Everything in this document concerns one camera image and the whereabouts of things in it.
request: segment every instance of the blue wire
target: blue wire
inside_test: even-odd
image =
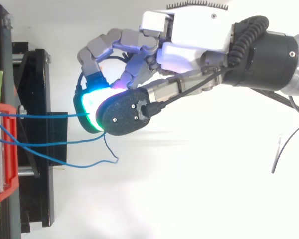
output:
[[[7,131],[2,125],[0,125],[0,128],[16,143],[19,143],[18,140],[16,140],[16,138],[13,137],[12,134],[9,133],[9,131]],[[108,148],[108,150],[112,153],[112,155],[116,158],[116,161],[108,161],[108,160],[101,160],[101,161],[98,161],[96,163],[93,163],[91,165],[86,165],[86,166],[79,166],[79,165],[74,165],[74,164],[69,164],[69,163],[65,163],[65,162],[62,162],[61,160],[58,160],[58,159],[55,159],[55,158],[52,158],[52,157],[49,157],[47,155],[44,155],[44,154],[41,154],[41,153],[38,153],[38,152],[35,152],[34,150],[28,148],[28,147],[25,147],[25,146],[21,146],[24,150],[34,154],[34,155],[37,155],[39,157],[42,157],[42,158],[45,158],[47,160],[50,160],[52,162],[56,162],[56,163],[59,163],[59,164],[62,164],[62,165],[65,165],[65,166],[70,166],[70,167],[74,167],[74,168],[90,168],[90,167],[93,167],[97,164],[100,164],[100,163],[112,163],[112,164],[117,164],[117,162],[119,161],[119,158],[117,158],[113,152],[110,150],[109,146],[107,145],[107,143],[105,144],[106,147]]]
[[[0,116],[10,116],[10,117],[24,117],[24,118],[33,118],[33,119],[60,119],[60,118],[68,118],[68,117],[78,117],[78,116],[86,116],[89,113],[78,113],[71,115],[19,115],[19,114],[7,114],[0,113]]]
[[[100,138],[102,138],[105,135],[105,133],[103,133],[101,136],[97,137],[97,138],[92,138],[92,139],[86,139],[86,140],[80,140],[80,141],[70,141],[70,142],[55,142],[55,143],[15,143],[15,142],[10,142],[10,141],[5,141],[0,139],[1,143],[6,143],[6,144],[10,144],[10,145],[16,145],[16,146],[20,146],[20,147],[50,147],[50,146],[57,146],[57,145],[66,145],[66,144],[79,144],[79,143],[88,143],[88,142],[93,142],[93,141],[97,141]]]

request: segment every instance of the metal rod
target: metal rod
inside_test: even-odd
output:
[[[14,64],[21,64],[22,59],[23,59],[23,54],[13,54],[12,58],[13,58]]]
[[[34,176],[34,172],[31,166],[20,166],[18,167],[19,177]]]

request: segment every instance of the cable connector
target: cable connector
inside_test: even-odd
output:
[[[155,101],[142,106],[141,110],[144,116],[150,118],[154,115],[157,115],[159,112],[161,112],[163,108],[165,108],[163,102]]]

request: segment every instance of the coiled black cable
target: coiled black cable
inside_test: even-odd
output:
[[[250,24],[245,32],[238,38],[228,53],[228,66],[237,67],[240,65],[248,48],[267,30],[269,20],[264,16],[253,16],[242,21]]]

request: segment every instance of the black cable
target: black cable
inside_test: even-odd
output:
[[[121,56],[109,56],[109,57],[107,57],[105,60],[107,60],[107,59],[116,59],[116,60],[123,61],[124,63],[127,63],[127,62],[128,62],[128,60],[127,60],[126,58],[123,58],[123,57],[121,57]]]
[[[189,88],[189,89],[186,90],[186,91],[183,91],[183,92],[179,93],[178,95],[176,95],[176,96],[174,96],[174,97],[172,97],[172,98],[169,98],[169,99],[168,99],[167,101],[165,101],[165,102],[161,102],[161,107],[164,108],[165,106],[169,105],[170,103],[172,103],[172,102],[174,102],[174,101],[176,101],[176,100],[178,100],[178,99],[180,99],[180,98],[182,98],[182,97],[188,95],[189,93],[192,93],[192,92],[195,91],[195,90],[200,89],[201,87],[203,87],[204,85],[206,85],[208,82],[210,82],[211,80],[215,79],[217,76],[219,76],[219,75],[221,75],[221,74],[223,74],[223,73],[226,73],[226,72],[228,72],[228,71],[232,71],[233,69],[234,69],[234,68],[228,68],[228,67],[225,67],[225,68],[223,68],[223,69],[221,69],[221,70],[215,72],[215,73],[212,74],[211,76],[207,77],[206,80],[204,80],[204,81],[198,83],[197,85],[195,85],[195,86]]]
[[[122,55],[123,55],[123,57],[121,57],[121,56],[108,56],[105,60],[107,60],[107,59],[116,59],[116,60],[120,60],[120,61],[122,61],[122,62],[124,62],[124,63],[127,64],[128,61],[131,59],[131,57],[132,57],[133,54],[129,54],[129,53],[125,54],[125,53],[123,53]],[[75,92],[78,92],[78,91],[82,90],[82,86],[81,86],[82,79],[83,79],[83,72],[81,72],[81,74],[79,76]]]
[[[296,105],[296,103],[294,102],[293,97],[292,96],[288,96],[288,97],[289,97],[290,103],[293,106],[293,108],[299,113],[299,106]]]
[[[159,112],[161,112],[161,110],[163,108],[165,108],[167,105],[169,105],[170,103],[190,94],[191,92],[195,91],[195,90],[198,90],[200,88],[202,88],[205,84],[207,84],[208,82],[210,82],[211,80],[213,80],[214,78],[216,78],[217,76],[223,74],[223,73],[226,73],[228,71],[232,71],[234,68],[228,68],[228,67],[225,67],[215,73],[213,73],[212,75],[210,75],[209,77],[206,78],[206,80],[198,83],[197,85],[189,88],[188,90],[186,91],[183,91],[181,93],[179,93],[178,95],[172,97],[172,98],[169,98],[167,101],[162,101],[162,102],[158,102],[158,101],[155,101],[155,102],[151,102],[151,103],[148,103],[144,106],[142,106],[141,110],[142,110],[142,113],[144,114],[144,116],[150,118],[154,115],[157,115]]]
[[[273,168],[271,169],[271,173],[274,173],[274,172],[275,172],[275,170],[276,170],[276,166],[277,166],[277,164],[278,164],[278,160],[279,160],[279,158],[280,158],[280,156],[281,156],[281,153],[283,152],[283,150],[284,150],[285,146],[287,145],[287,143],[289,142],[289,140],[290,140],[290,139],[295,135],[295,133],[297,133],[298,131],[299,131],[299,128],[297,128],[296,131],[293,132],[292,135],[290,135],[290,137],[288,138],[288,140],[285,142],[285,144],[284,144],[283,147],[281,148],[281,150],[280,150],[280,152],[279,152],[277,158],[276,158],[275,161],[274,161]]]
[[[242,23],[250,24],[244,33],[234,42],[231,51],[228,53],[228,66],[237,67],[240,65],[241,61],[244,59],[246,51],[249,47],[266,32],[269,21],[264,16],[253,16]]]

